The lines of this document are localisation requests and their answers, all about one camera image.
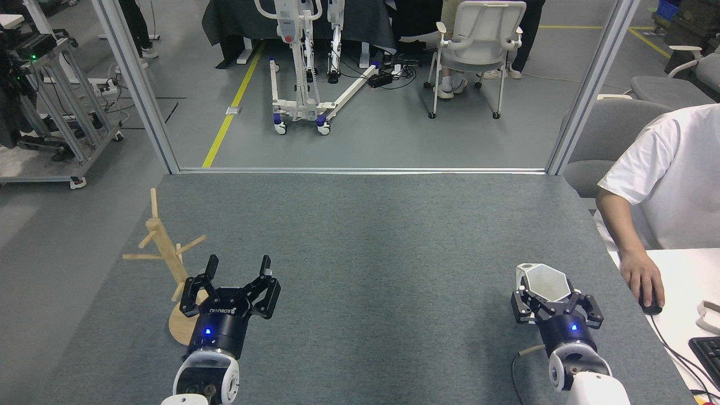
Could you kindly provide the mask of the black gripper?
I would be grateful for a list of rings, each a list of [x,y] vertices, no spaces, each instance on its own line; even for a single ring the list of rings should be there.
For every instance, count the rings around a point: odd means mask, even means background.
[[[525,287],[518,287],[512,293],[511,307],[517,323],[538,326],[548,356],[567,343],[585,343],[597,351],[590,328],[601,328],[605,318],[594,295],[572,292],[565,303],[565,314],[555,315],[553,303]]]
[[[213,286],[219,259],[209,256],[205,272],[187,277],[183,284],[180,311],[187,317],[199,315],[186,356],[198,350],[221,350],[238,360],[244,348],[245,333],[252,315],[270,320],[280,296],[281,286],[272,276],[272,260],[263,256],[259,277],[242,288]],[[196,298],[200,290],[208,293],[199,305]]]

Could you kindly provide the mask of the person's right hand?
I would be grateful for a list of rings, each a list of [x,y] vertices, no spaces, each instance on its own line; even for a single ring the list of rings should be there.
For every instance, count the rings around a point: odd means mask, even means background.
[[[658,265],[646,250],[619,250],[620,274],[633,296],[643,305],[665,305],[664,285]]]

